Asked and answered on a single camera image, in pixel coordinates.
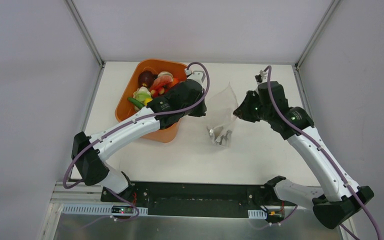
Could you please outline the clear zip top bag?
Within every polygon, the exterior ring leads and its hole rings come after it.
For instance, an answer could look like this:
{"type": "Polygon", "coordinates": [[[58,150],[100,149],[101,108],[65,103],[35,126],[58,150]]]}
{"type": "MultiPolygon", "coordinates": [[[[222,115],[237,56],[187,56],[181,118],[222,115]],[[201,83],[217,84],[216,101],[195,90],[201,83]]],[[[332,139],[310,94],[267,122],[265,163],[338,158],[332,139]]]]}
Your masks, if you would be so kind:
{"type": "Polygon", "coordinates": [[[211,97],[206,102],[206,107],[207,111],[204,119],[208,135],[209,129],[217,128],[231,130],[233,133],[237,119],[237,117],[233,115],[233,111],[238,108],[239,105],[236,94],[230,84],[228,84],[224,90],[211,97]]]}

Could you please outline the white toy cauliflower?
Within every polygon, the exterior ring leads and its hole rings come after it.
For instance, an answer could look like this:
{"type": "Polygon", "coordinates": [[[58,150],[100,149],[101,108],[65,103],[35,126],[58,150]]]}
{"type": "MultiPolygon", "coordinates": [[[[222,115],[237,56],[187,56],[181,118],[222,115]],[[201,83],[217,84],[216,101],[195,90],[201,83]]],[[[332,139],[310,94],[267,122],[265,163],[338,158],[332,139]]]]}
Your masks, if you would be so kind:
{"type": "Polygon", "coordinates": [[[133,98],[141,103],[144,103],[146,99],[152,99],[152,96],[148,88],[142,86],[133,93],[133,98]]]}

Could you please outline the grey toy fish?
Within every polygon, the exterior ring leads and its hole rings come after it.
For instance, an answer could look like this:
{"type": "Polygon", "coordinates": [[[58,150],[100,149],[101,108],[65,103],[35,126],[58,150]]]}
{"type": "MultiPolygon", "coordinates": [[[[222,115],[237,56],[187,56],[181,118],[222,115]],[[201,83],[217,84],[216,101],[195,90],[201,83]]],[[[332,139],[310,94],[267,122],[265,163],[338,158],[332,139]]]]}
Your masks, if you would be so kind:
{"type": "Polygon", "coordinates": [[[230,129],[211,128],[208,130],[209,138],[213,144],[220,147],[229,147],[232,139],[232,131],[230,129]]]}

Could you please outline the yellow toy corn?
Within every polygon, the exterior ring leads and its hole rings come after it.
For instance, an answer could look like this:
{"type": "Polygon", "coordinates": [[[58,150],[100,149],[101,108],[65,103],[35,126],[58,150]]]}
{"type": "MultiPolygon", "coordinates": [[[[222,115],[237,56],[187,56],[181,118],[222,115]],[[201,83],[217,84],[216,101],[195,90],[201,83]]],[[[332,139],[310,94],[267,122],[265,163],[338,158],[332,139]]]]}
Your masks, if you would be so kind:
{"type": "Polygon", "coordinates": [[[150,103],[152,100],[153,100],[152,98],[146,98],[146,99],[143,101],[143,104],[144,104],[145,106],[147,106],[148,103],[150,103]]]}

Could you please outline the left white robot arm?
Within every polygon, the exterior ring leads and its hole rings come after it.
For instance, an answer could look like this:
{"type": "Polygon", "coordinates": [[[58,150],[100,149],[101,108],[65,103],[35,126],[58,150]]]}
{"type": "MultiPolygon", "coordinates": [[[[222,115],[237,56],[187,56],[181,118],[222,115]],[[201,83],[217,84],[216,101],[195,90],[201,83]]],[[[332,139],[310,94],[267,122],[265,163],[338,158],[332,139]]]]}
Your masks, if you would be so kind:
{"type": "Polygon", "coordinates": [[[87,136],[83,131],[73,138],[72,160],[86,186],[101,185],[113,191],[120,202],[132,198],[133,189],[128,177],[106,161],[131,142],[156,131],[172,127],[184,116],[203,117],[203,87],[207,73],[185,69],[187,79],[177,83],[168,93],[154,98],[147,106],[115,126],[87,136]]]}

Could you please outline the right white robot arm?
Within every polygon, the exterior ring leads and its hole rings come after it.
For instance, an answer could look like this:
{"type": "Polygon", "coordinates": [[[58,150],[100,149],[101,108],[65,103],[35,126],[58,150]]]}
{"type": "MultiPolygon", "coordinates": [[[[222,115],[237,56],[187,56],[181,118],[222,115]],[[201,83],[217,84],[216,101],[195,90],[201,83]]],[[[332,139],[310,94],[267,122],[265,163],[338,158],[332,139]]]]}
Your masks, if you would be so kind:
{"type": "Polygon", "coordinates": [[[270,205],[285,201],[309,209],[324,227],[334,229],[359,212],[374,192],[346,173],[312,118],[303,108],[289,106],[283,86],[270,76],[269,67],[255,76],[257,88],[247,91],[233,115],[247,122],[267,122],[299,153],[320,186],[304,186],[276,176],[264,185],[264,200],[270,205]]]}

